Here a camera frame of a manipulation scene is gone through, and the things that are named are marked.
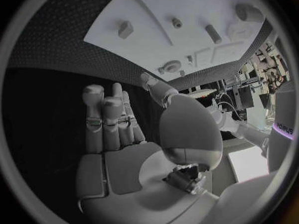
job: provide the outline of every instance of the purple light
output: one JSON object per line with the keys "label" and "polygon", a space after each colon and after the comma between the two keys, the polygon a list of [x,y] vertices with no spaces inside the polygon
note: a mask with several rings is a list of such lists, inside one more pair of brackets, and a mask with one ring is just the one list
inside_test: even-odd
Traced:
{"label": "purple light", "polygon": [[277,133],[281,134],[282,136],[284,136],[284,137],[286,137],[286,138],[288,138],[288,139],[294,140],[294,136],[292,136],[292,135],[289,134],[289,133],[285,133],[285,132],[283,132],[281,129],[279,129],[279,128],[275,125],[275,123],[273,124],[273,129],[274,129]]}

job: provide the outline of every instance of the white robot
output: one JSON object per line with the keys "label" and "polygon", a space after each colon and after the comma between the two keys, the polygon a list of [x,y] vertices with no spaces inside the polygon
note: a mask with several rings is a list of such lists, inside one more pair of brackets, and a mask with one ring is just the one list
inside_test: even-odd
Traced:
{"label": "white robot", "polygon": [[215,169],[222,157],[220,131],[260,147],[274,173],[293,138],[293,84],[287,83],[277,92],[276,121],[267,135],[233,120],[216,106],[205,108],[147,73],[141,74],[141,81],[165,108],[159,122],[159,145],[146,142],[129,95],[120,84],[113,85],[112,97],[104,98],[101,86],[84,90],[87,154],[77,172],[80,210],[92,223],[229,223],[221,207],[229,204],[234,211],[242,211],[244,203],[260,195],[273,174],[250,185],[235,184],[220,197],[205,190],[203,173]]}

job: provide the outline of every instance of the humanoid robot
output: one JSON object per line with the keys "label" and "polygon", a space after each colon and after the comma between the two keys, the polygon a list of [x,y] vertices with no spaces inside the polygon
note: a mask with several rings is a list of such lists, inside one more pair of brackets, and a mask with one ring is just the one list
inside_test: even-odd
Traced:
{"label": "humanoid robot", "polygon": [[[293,84],[277,92],[276,121],[267,135],[217,106],[205,108],[147,73],[141,82],[165,108],[159,145],[146,142],[120,84],[113,84],[113,96],[106,98],[101,86],[84,89],[87,154],[77,172],[80,210],[92,223],[228,223],[221,207],[242,211],[244,203],[264,191],[284,159],[293,138]],[[215,169],[222,157],[220,131],[260,147],[271,174],[232,185],[220,197],[205,190],[204,172]]]}

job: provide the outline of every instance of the perforated fabric surface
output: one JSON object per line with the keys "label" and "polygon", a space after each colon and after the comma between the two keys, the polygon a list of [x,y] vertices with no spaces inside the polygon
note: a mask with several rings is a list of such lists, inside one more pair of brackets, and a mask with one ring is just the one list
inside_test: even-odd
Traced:
{"label": "perforated fabric surface", "polygon": [[[140,86],[142,67],[83,41],[111,0],[48,0],[20,36],[8,67],[67,71]],[[265,21],[257,38],[239,61],[199,71],[169,82],[178,90],[234,76],[272,30]]]}

